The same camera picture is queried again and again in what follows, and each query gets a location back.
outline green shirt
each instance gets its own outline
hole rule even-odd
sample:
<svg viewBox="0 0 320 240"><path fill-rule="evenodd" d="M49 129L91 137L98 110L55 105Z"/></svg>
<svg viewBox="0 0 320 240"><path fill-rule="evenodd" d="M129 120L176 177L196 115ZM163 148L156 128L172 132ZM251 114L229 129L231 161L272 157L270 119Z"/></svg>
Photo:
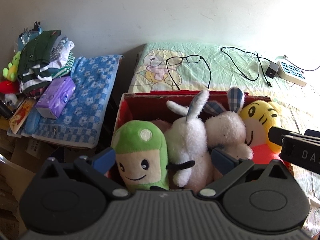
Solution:
<svg viewBox="0 0 320 240"><path fill-rule="evenodd" d="M50 53L56 39L61 35L61 30L44 31L39 36L29 41L22 49L18 65L18 76L27 73L35 65L40 67L50 63Z"/></svg>

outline plastic bag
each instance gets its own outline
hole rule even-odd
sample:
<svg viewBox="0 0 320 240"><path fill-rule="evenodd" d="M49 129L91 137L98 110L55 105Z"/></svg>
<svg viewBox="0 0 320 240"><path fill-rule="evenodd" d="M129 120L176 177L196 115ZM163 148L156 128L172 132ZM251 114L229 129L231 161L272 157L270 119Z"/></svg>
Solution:
<svg viewBox="0 0 320 240"><path fill-rule="evenodd" d="M23 47L31 40L33 40L36 36L38 36L42 32L42 28L40 27L40 22L35 22L34 28L29 30L28 27L23 30L14 43L14 53L22 50Z"/></svg>

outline blue towel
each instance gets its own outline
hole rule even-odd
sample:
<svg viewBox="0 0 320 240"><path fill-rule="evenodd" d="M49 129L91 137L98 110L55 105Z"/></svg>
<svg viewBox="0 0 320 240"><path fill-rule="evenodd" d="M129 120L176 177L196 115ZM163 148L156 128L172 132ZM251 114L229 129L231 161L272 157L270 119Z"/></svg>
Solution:
<svg viewBox="0 0 320 240"><path fill-rule="evenodd" d="M94 148L121 58L121 55L78 58L70 72L75 92L58 119L40 118L32 137L64 146ZM20 134L30 136L21 131L16 136Z"/></svg>

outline blue plastic item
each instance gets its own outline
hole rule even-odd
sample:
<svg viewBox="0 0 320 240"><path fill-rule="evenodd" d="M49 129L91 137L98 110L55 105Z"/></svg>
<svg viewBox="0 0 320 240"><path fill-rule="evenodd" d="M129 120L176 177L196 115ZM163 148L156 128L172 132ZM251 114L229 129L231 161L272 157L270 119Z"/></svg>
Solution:
<svg viewBox="0 0 320 240"><path fill-rule="evenodd" d="M90 160L91 166L95 170L105 174L116 163L116 152L114 149L109 147L95 155L95 157L90 158Z"/></svg>
<svg viewBox="0 0 320 240"><path fill-rule="evenodd" d="M211 162L222 175L239 165L239 161L226 154L223 149L214 148L211 152Z"/></svg>
<svg viewBox="0 0 320 240"><path fill-rule="evenodd" d="M33 107L30 111L30 114L27 117L26 124L23 128L23 132L32 135L38 127L40 117L41 115L38 112L38 110L35 107Z"/></svg>

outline power adapter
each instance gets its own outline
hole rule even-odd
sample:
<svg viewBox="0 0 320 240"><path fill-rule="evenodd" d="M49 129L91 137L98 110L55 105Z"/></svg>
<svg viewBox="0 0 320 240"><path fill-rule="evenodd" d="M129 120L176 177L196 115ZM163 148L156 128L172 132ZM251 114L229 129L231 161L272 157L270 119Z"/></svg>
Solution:
<svg viewBox="0 0 320 240"><path fill-rule="evenodd" d="M266 75L270 78L274 78L276 73L278 72L279 66L276 63L270 62L270 65L268 66L266 70Z"/></svg>

